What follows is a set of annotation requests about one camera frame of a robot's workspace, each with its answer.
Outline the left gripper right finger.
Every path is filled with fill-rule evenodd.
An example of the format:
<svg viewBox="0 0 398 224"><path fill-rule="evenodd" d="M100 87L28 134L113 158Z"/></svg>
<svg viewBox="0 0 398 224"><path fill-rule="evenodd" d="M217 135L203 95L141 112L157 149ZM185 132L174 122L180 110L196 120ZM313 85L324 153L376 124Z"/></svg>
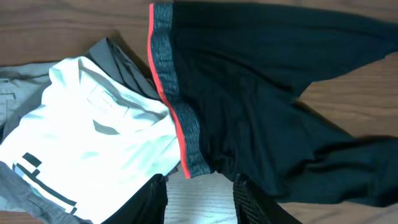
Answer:
<svg viewBox="0 0 398 224"><path fill-rule="evenodd" d="M233 198L238 224L302 224L245 175L236 176Z"/></svg>

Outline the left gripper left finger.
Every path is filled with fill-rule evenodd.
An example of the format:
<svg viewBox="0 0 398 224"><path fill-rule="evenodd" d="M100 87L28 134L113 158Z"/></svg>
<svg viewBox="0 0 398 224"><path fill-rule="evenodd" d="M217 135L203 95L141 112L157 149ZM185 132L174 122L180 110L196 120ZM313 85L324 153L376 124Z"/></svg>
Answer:
<svg viewBox="0 0 398 224"><path fill-rule="evenodd" d="M167 178L152 176L116 213L102 224L164 224L168 204Z"/></svg>

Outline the black leggings red waistband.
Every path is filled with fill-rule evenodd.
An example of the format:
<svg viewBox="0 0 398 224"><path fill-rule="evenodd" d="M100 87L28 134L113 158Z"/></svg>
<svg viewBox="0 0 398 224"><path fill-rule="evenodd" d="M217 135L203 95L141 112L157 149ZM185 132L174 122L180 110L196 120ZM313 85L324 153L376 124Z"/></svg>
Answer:
<svg viewBox="0 0 398 224"><path fill-rule="evenodd" d="M282 202L397 202L397 139L357 139L298 97L397 51L397 25L261 3L155 2L148 55L188 178L248 176Z"/></svg>

